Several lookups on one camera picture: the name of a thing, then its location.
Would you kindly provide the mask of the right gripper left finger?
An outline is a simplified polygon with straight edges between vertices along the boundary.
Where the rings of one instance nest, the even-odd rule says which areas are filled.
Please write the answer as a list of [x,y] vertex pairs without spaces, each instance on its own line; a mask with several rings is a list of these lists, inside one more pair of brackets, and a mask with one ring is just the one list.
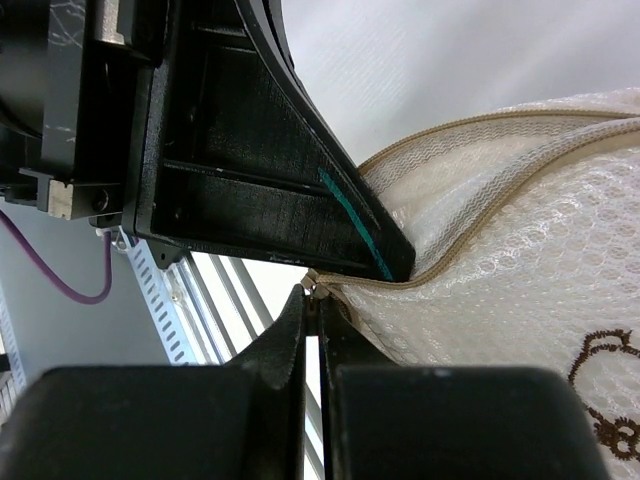
[[43,374],[1,433],[5,479],[299,479],[305,296],[221,366]]

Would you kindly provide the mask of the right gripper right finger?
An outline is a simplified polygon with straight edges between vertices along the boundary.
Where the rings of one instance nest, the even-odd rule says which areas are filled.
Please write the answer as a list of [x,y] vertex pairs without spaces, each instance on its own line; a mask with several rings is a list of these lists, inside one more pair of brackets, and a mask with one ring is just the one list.
[[318,296],[329,479],[605,479],[580,401],[527,366],[402,366]]

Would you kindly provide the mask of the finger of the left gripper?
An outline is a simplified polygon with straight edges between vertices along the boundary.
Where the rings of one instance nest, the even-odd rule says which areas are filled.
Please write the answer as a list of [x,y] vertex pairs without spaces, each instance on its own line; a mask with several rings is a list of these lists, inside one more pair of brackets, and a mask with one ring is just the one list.
[[278,1],[171,1],[122,225],[180,249],[405,281],[416,253],[313,105]]

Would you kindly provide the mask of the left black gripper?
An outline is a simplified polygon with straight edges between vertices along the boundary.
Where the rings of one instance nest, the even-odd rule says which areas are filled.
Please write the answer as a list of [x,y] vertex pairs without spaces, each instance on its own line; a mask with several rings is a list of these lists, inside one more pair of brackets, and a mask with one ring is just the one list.
[[169,1],[1,5],[1,197],[158,229]]

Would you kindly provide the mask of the aluminium mounting rail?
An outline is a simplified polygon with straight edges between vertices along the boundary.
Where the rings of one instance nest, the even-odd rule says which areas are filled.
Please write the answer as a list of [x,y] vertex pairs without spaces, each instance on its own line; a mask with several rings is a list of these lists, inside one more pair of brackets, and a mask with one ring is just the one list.
[[167,280],[197,361],[221,364],[249,346],[279,316],[304,272],[255,260],[185,255],[167,271]]

